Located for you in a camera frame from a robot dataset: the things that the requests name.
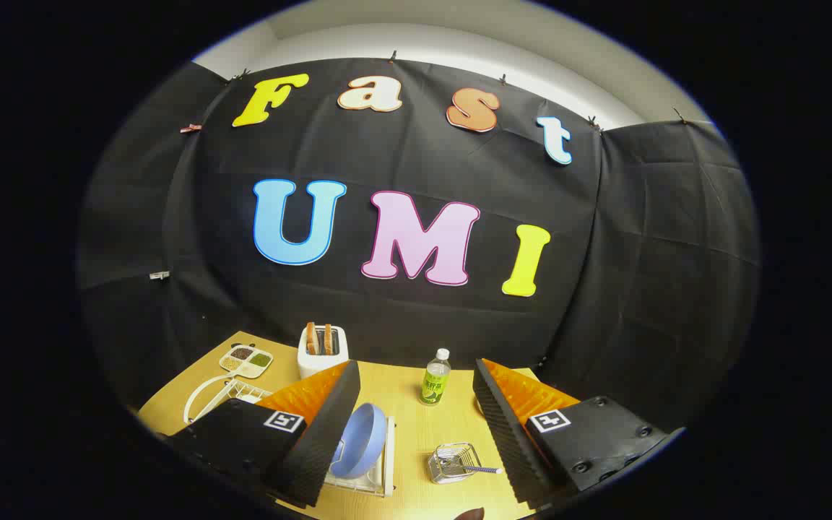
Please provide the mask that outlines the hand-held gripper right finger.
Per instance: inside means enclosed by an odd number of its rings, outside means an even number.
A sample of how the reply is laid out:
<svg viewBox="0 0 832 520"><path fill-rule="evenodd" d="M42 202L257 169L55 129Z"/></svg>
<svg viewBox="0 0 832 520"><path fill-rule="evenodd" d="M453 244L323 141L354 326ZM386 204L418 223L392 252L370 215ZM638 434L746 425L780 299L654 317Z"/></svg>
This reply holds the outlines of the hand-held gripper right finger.
<svg viewBox="0 0 832 520"><path fill-rule="evenodd" d="M684 432L667 432L616 399L575 399L488 359L473 391L517 501L574 506L609 490Z"/></svg>

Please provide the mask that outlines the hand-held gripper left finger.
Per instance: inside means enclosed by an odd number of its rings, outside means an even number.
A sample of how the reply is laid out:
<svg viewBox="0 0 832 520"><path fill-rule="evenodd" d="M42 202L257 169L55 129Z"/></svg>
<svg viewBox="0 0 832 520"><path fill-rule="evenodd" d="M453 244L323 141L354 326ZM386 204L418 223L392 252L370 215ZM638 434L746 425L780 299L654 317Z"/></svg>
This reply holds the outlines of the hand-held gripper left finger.
<svg viewBox="0 0 832 520"><path fill-rule="evenodd" d="M350 360L257 404L226 399L164 440L242 493L315 506L359 392Z"/></svg>

